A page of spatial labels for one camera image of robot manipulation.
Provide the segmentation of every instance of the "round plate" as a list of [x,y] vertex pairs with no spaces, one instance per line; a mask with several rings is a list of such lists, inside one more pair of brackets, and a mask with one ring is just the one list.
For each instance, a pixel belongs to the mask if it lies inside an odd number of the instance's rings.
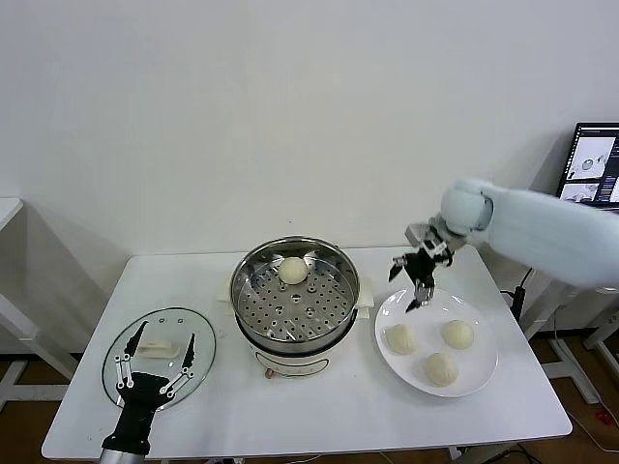
[[[496,340],[486,319],[467,302],[438,288],[427,306],[405,312],[413,295],[412,289],[396,292],[376,315],[376,341],[389,367],[407,384],[436,396],[466,396],[482,389],[498,364]],[[467,322],[475,332],[475,341],[467,350],[452,348],[441,336],[443,324],[455,319]],[[414,353],[399,355],[389,347],[385,330],[397,324],[410,325],[417,332],[420,348]],[[424,361],[433,353],[447,353],[456,360],[458,376],[447,387],[437,387],[424,373]]]
[[148,324],[144,327],[138,347],[147,342],[170,341],[178,353],[173,358],[143,358],[140,357],[138,348],[135,356],[131,358],[132,372],[147,372],[172,379],[181,371],[192,334],[195,334],[193,366],[190,368],[194,376],[176,393],[174,399],[160,408],[168,409],[186,398],[206,378],[215,358],[215,333],[209,321],[201,314],[181,307],[160,309],[133,322],[114,340],[103,362],[103,386],[109,399],[117,406],[121,406],[123,400],[116,391],[114,357],[123,356],[129,338],[144,321],[148,321]]

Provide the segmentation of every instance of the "perforated steamer tray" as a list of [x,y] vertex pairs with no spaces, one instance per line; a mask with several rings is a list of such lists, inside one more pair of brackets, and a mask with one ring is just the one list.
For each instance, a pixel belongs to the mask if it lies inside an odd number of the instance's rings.
[[[278,267],[289,256],[306,262],[308,277],[283,283]],[[283,353],[315,351],[347,332],[359,296],[359,278],[335,246],[287,237],[259,246],[241,262],[230,286],[231,302],[246,336]]]

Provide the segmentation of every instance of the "electric steamer pot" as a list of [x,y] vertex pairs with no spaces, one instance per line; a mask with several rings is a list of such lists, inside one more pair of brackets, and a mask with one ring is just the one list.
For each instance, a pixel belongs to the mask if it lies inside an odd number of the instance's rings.
[[[288,285],[279,278],[287,257],[302,258],[307,278]],[[340,249],[319,239],[284,237],[250,251],[230,283],[239,329],[256,358],[282,375],[308,375],[327,366],[331,348],[351,329],[359,276]]]

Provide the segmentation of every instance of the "white shelf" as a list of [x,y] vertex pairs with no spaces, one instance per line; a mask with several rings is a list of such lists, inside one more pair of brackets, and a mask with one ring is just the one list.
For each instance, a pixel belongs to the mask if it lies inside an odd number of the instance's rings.
[[15,217],[22,206],[19,198],[0,198],[0,230]]

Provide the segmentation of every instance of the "black cable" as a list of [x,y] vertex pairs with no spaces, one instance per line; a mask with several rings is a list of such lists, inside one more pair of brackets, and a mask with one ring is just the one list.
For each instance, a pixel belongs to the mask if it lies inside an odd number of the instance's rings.
[[528,457],[529,462],[534,461],[537,464],[542,464],[542,461],[540,459],[538,459],[537,457],[535,457],[533,454],[531,454],[529,451],[527,451],[526,448],[523,445],[518,443],[518,447],[522,450],[522,452],[524,452],[526,454],[526,457]]
[[529,270],[526,272],[526,274],[522,278],[522,282],[520,283],[520,286],[524,285],[524,282],[526,282],[526,279],[529,278],[532,271],[533,271],[533,268],[529,268]]
[[513,292],[507,290],[501,290],[501,293],[504,295],[509,295],[512,297],[512,306],[510,306],[510,310],[514,315],[514,318],[519,321],[520,315],[522,314],[522,307],[524,306],[524,297],[526,295],[526,290],[524,289],[524,283],[526,279],[529,278],[531,273],[533,272],[533,268],[529,268],[524,277],[522,278],[522,282],[518,287],[514,289]]
[[527,450],[525,450],[524,448],[522,448],[523,450],[520,449],[508,449],[507,451],[503,451],[501,454],[491,457],[488,461],[485,461],[484,464],[490,464],[492,462],[496,462],[496,461],[500,461],[501,459],[503,459],[504,457],[507,457],[511,454],[522,454],[523,456],[526,457],[526,460],[529,462],[529,464],[543,464],[542,461],[540,459],[538,459],[537,457],[535,457],[533,454],[531,454],[530,452],[528,452]]

